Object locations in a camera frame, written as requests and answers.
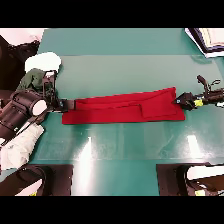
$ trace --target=green tabletop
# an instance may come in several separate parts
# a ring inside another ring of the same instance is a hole
[[[176,86],[201,93],[196,76],[221,79],[223,58],[205,59],[183,29],[49,29],[39,53],[62,58],[61,98]],[[156,164],[223,163],[223,110],[186,111],[186,120],[62,125],[51,113],[31,163],[74,164],[72,195],[159,195]]]

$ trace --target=table surface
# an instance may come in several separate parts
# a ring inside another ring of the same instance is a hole
[[[197,75],[224,75],[223,58],[206,59],[177,28],[48,29],[38,53],[47,51],[62,58],[56,88],[68,99],[171,86],[198,94]],[[159,195],[157,163],[223,163],[222,113],[209,105],[183,122],[92,125],[62,125],[50,113],[30,162],[74,164],[72,195]]]

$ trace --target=folded red fabric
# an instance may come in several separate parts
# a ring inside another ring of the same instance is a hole
[[[76,100],[76,109],[62,115],[62,124],[97,124],[185,120],[173,104],[176,88]]]

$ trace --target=red towel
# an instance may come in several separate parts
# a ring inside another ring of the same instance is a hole
[[[64,113],[62,124],[97,124],[185,120],[176,88],[76,100],[76,109]]]

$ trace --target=stack of paper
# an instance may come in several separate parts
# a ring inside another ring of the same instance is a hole
[[[206,58],[224,56],[224,28],[185,28]]]

